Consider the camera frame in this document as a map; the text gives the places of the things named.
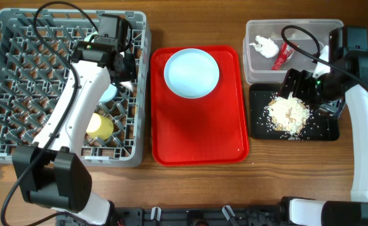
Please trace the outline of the pale blue bowl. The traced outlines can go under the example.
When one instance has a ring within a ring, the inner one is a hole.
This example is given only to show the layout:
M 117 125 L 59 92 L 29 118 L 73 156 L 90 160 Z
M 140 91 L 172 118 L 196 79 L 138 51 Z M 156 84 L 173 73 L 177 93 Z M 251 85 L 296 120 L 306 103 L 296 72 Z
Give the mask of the pale blue bowl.
M 100 103 L 107 103 L 117 95 L 117 87 L 110 84 L 99 99 Z

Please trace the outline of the red snack wrapper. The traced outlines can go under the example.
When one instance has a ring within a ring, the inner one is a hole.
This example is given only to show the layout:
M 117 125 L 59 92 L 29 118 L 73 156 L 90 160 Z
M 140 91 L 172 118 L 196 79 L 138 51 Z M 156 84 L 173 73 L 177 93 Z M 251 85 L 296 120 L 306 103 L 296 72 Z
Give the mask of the red snack wrapper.
M 283 42 L 279 51 L 278 58 L 274 62 L 271 70 L 279 70 L 283 64 L 285 64 L 294 54 L 295 49 L 289 46 L 286 42 Z

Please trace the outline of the white tissue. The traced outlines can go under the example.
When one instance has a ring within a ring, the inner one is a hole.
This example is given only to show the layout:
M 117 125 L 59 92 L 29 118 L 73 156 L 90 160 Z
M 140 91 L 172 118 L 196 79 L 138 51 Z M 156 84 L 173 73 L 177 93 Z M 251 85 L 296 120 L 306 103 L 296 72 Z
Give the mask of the white tissue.
M 249 44 L 265 58 L 272 58 L 279 52 L 279 47 L 269 38 L 257 35 L 254 42 Z

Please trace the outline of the yellow plastic cup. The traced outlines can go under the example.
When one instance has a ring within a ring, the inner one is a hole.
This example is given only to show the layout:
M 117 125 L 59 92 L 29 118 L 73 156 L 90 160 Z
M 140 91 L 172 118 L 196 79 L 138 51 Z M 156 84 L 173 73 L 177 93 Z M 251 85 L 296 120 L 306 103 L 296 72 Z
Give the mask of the yellow plastic cup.
M 107 140 L 114 132 L 113 122 L 105 116 L 93 113 L 87 126 L 86 133 L 91 138 L 100 138 Z

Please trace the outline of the white round plate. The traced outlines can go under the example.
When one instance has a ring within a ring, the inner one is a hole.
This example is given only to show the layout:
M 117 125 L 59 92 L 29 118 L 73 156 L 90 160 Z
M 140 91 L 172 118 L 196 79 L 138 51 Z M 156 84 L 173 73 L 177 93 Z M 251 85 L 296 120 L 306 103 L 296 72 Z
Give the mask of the white round plate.
M 185 48 L 169 57 L 163 76 L 167 87 L 177 96 L 199 99 L 216 88 L 220 71 L 211 54 L 197 48 Z

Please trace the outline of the white plastic fork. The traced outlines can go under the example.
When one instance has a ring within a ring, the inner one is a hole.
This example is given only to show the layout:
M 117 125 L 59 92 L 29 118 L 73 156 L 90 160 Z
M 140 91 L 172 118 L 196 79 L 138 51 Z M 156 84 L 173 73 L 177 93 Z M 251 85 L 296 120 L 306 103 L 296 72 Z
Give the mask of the white plastic fork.
M 131 81 L 119 82 L 119 85 L 124 87 L 126 90 L 129 90 L 130 92 L 136 92 L 137 91 L 137 87 Z

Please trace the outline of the pale green bowl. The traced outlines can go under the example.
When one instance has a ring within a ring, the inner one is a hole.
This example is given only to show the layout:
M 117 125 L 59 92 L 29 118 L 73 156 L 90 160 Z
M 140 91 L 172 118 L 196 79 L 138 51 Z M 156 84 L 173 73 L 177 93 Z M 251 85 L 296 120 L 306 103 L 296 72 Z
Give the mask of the pale green bowl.
M 93 42 L 94 42 L 94 39 L 97 37 L 98 35 L 98 32 L 93 32 L 89 35 L 87 35 L 85 38 L 84 38 L 84 43 L 86 45 L 91 45 Z

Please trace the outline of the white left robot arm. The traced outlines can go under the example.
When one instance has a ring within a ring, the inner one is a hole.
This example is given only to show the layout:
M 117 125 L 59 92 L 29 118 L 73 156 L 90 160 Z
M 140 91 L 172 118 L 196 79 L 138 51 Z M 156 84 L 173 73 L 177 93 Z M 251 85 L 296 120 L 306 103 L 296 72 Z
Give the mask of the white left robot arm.
M 57 210 L 86 225 L 122 225 L 114 204 L 92 191 L 92 177 L 77 153 L 95 107 L 111 83 L 137 77 L 135 56 L 128 53 L 132 26 L 117 15 L 103 14 L 89 41 L 80 41 L 71 59 L 68 82 L 31 145 L 12 155 L 26 203 Z

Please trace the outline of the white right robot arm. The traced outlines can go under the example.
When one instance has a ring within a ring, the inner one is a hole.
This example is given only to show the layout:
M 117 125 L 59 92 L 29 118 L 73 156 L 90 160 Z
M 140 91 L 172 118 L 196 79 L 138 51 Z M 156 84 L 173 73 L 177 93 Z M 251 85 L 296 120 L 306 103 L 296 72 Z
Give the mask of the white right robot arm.
M 310 54 L 281 36 L 285 43 L 330 71 L 315 77 L 312 73 L 288 70 L 279 96 L 292 95 L 320 107 L 344 99 L 352 122 L 354 178 L 351 200 L 318 201 L 284 197 L 279 203 L 278 221 L 293 225 L 368 225 L 368 37 L 358 26 L 343 26 L 329 33 L 328 60 Z

